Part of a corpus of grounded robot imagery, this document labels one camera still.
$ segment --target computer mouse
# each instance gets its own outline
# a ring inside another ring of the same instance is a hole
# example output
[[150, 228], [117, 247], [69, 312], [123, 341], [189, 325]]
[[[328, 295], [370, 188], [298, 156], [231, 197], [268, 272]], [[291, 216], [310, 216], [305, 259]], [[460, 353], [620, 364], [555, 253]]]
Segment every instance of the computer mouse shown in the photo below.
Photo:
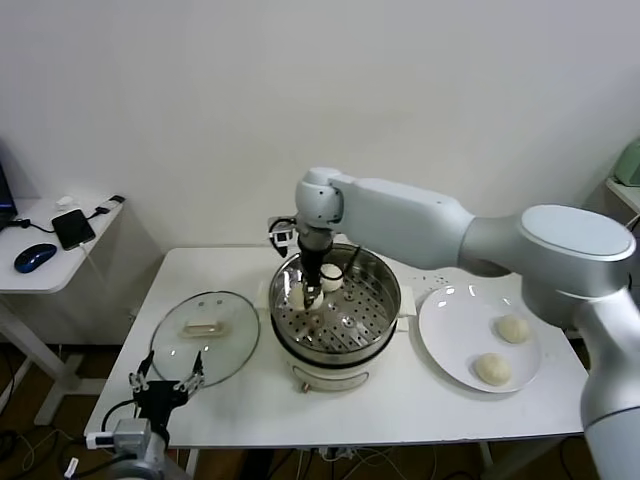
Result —
[[51, 243], [38, 243], [27, 248], [18, 255], [13, 266], [20, 273], [33, 272], [36, 268], [49, 260], [58, 251], [58, 247]]

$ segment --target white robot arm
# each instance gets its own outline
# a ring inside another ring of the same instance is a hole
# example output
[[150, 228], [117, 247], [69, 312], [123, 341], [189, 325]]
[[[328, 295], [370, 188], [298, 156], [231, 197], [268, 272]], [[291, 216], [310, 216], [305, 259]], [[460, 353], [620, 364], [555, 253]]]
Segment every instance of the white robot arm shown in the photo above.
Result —
[[479, 218], [435, 192], [327, 168], [298, 183], [296, 206], [308, 302], [335, 233], [420, 269], [522, 275], [526, 305], [552, 325], [575, 325], [585, 339], [592, 368], [581, 416], [601, 477], [638, 478], [640, 314], [627, 292], [635, 239], [622, 225], [557, 205]]

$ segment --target white table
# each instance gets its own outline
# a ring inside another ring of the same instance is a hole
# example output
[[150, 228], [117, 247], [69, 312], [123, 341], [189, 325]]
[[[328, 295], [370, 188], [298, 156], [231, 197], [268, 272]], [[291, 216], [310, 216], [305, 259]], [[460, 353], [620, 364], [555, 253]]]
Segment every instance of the white table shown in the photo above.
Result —
[[[89, 216], [104, 200], [106, 199], [86, 200], [80, 207], [85, 215]], [[64, 213], [56, 210], [55, 200], [51, 199], [18, 199], [16, 204], [19, 218], [28, 218], [32, 223], [47, 230], [52, 229], [51, 219]], [[10, 227], [0, 232], [0, 333], [27, 356], [27, 360], [16, 372], [15, 385], [22, 381], [31, 362], [55, 380], [36, 415], [34, 420], [36, 425], [51, 423], [65, 395], [99, 395], [105, 381], [104, 379], [78, 378], [75, 371], [82, 362], [82, 356], [71, 355], [66, 363], [62, 362], [12, 311], [4, 295], [55, 293], [63, 289], [121, 209], [122, 206], [119, 205], [108, 214], [99, 215], [90, 220], [96, 238], [88, 242], [84, 250], [75, 248], [65, 251], [55, 234], [41, 232], [36, 228]], [[20, 252], [37, 243], [53, 243], [58, 247], [58, 251], [37, 270], [28, 274], [17, 272], [13, 268], [15, 258]], [[8, 398], [9, 387], [0, 396], [0, 408]]]
[[627, 187], [616, 182], [613, 178], [607, 178], [607, 188], [618, 196], [636, 215], [640, 214], [640, 187]]
[[[269, 248], [169, 252], [85, 432], [98, 431], [107, 410], [131, 398], [128, 374], [147, 355], [155, 327], [172, 307], [208, 290], [232, 290], [255, 300], [260, 283], [268, 282], [281, 262]], [[389, 265], [400, 283], [413, 288], [418, 302], [432, 288], [471, 277], [457, 269], [422, 272], [393, 261]], [[520, 298], [516, 276], [474, 281]], [[253, 357], [235, 376], [199, 392], [173, 412], [171, 445], [192, 449], [406, 445], [581, 432], [579, 402], [587, 373], [561, 330], [533, 315], [531, 319], [543, 359], [538, 376], [520, 392], [493, 395], [462, 386], [427, 358], [412, 328], [409, 333], [396, 333], [375, 374], [363, 386], [343, 393], [305, 395], [288, 374], [269, 315], [262, 310], [262, 331]], [[127, 409], [116, 411], [108, 426], [130, 415]], [[524, 457], [514, 458], [522, 463]]]

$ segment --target phone screen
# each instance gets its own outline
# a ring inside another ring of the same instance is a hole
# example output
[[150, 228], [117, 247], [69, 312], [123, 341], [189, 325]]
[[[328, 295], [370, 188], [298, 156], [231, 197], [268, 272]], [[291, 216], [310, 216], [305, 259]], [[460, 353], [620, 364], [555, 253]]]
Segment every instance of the phone screen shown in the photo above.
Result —
[[60, 245], [65, 250], [71, 250], [81, 243], [96, 238], [96, 234], [89, 225], [82, 210], [73, 210], [51, 220], [51, 225], [58, 235]]

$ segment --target laptop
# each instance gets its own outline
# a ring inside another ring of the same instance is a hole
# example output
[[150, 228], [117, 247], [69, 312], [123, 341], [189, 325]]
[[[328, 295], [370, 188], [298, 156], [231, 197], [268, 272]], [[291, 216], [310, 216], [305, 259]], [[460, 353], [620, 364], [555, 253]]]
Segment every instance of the laptop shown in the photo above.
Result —
[[0, 163], [0, 230], [16, 218], [16, 215], [18, 215], [16, 203], [13, 201], [13, 196], [7, 183], [7, 177], [5, 177], [2, 164]]

